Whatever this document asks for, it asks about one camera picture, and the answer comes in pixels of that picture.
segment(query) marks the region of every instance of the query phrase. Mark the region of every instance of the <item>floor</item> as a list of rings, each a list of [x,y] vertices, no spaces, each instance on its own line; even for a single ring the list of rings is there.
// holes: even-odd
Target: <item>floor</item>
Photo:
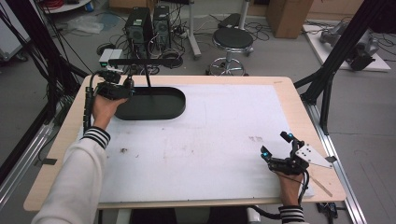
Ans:
[[[97,8],[89,15],[97,15],[106,11],[106,5]],[[82,9],[77,9],[55,16],[59,26],[79,15],[88,15]],[[101,69],[96,48],[108,41],[117,39],[114,35],[122,35],[120,31],[124,21],[109,14],[97,15],[99,20],[106,23],[105,30],[99,35],[90,35],[78,31],[64,35],[79,57],[92,71]],[[222,20],[223,15],[215,15]],[[247,22],[266,24],[265,18],[248,17]],[[211,44],[211,37],[217,25],[210,16],[202,15],[195,18],[195,27],[202,33],[196,38],[202,51],[202,57],[194,60],[190,44],[184,41],[186,48],[183,54],[183,64],[176,69],[161,67],[160,75],[204,75],[207,66],[224,52],[215,49]],[[240,60],[251,76],[282,76],[290,77],[293,81],[306,77],[320,67],[319,60],[304,35],[296,39],[277,39],[271,32],[260,34],[261,39],[253,44],[254,52],[248,57],[240,54],[235,58]],[[396,43],[394,36],[386,35]],[[395,52],[395,47],[386,50]],[[71,63],[89,72],[70,48],[66,53]],[[382,49],[378,51],[382,59],[396,60],[394,54]],[[391,71],[384,72],[352,72],[340,70],[333,81],[332,100],[329,116],[329,132],[337,150],[339,161],[343,164],[346,175],[358,198],[359,204],[368,223],[396,223],[396,86],[395,62],[388,62]],[[16,146],[24,132],[33,122],[46,103],[46,82],[38,72],[32,61],[26,63],[12,60],[0,67],[0,162]],[[17,186],[6,205],[0,211],[0,223],[29,223],[34,213],[23,210],[23,202],[32,186],[39,168],[29,168],[21,183]],[[263,205],[262,208],[276,212],[278,205]],[[318,213],[312,203],[303,203],[305,220],[310,223],[327,223],[323,214]],[[115,223],[117,211],[109,210],[104,213],[104,223]],[[352,223],[346,211],[338,211],[339,218],[334,223]],[[205,223],[207,208],[177,209],[180,223]],[[262,223],[279,223],[269,219],[262,219]]]

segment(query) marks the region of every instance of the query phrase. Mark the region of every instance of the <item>striped sleeve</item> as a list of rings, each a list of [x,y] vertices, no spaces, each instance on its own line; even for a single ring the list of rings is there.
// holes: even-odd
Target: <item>striped sleeve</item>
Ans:
[[[110,141],[110,134],[108,134],[105,130],[92,126],[87,132],[84,133],[82,138],[90,138],[95,141],[99,146],[105,149]]]
[[[279,207],[282,223],[304,222],[304,212],[301,206],[290,205]]]

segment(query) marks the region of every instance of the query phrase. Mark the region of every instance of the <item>person's hand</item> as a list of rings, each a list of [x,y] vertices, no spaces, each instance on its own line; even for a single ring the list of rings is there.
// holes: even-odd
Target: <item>person's hand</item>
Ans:
[[[127,99],[109,100],[101,95],[96,95],[92,108],[94,118],[92,126],[105,130],[111,117],[116,113],[117,107],[126,101]]]
[[[276,172],[280,184],[280,201],[283,205],[299,205],[298,193],[303,175],[285,175]]]

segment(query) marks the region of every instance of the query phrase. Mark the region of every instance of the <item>person's arm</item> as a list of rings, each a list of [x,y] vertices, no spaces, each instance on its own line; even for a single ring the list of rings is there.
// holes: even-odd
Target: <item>person's arm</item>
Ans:
[[[105,128],[123,102],[95,97],[94,123],[66,150],[63,167],[32,223],[93,223],[105,169],[104,149],[110,140]]]
[[[280,184],[280,200],[283,206],[279,207],[282,223],[302,224],[304,211],[298,203],[298,194],[303,175],[285,175],[277,173]]]

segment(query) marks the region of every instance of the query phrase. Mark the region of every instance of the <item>metal stool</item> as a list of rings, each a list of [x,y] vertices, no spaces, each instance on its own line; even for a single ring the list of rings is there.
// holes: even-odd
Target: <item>metal stool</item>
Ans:
[[[248,53],[253,44],[253,37],[243,30],[236,28],[220,28],[213,34],[213,44],[227,50],[225,58],[218,58],[209,65],[207,75],[213,76],[248,76],[244,65],[232,58],[233,53]]]

